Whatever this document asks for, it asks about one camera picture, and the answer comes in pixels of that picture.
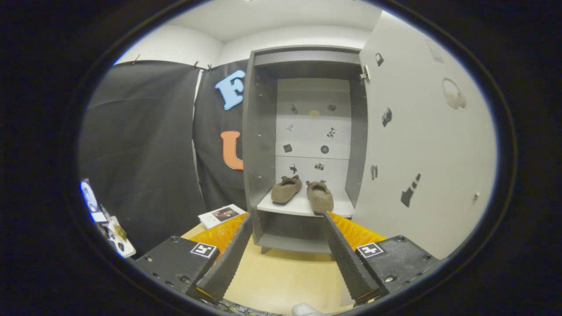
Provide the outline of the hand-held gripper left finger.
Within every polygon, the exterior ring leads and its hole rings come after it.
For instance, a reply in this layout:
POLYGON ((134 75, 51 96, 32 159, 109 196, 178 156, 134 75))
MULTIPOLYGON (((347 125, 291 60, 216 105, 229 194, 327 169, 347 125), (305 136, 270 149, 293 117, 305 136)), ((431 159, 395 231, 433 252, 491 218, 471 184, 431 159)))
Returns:
POLYGON ((189 239, 171 236, 134 261, 149 278, 189 297, 219 303, 252 234, 247 212, 189 239))

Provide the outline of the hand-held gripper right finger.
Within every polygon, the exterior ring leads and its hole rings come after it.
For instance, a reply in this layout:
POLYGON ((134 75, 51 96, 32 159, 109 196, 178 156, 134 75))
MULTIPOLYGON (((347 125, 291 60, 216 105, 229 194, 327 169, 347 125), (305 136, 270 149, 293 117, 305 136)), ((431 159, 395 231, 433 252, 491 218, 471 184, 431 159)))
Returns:
POLYGON ((439 262, 409 238, 375 233, 327 212, 322 228, 344 283, 357 305, 413 284, 439 262))

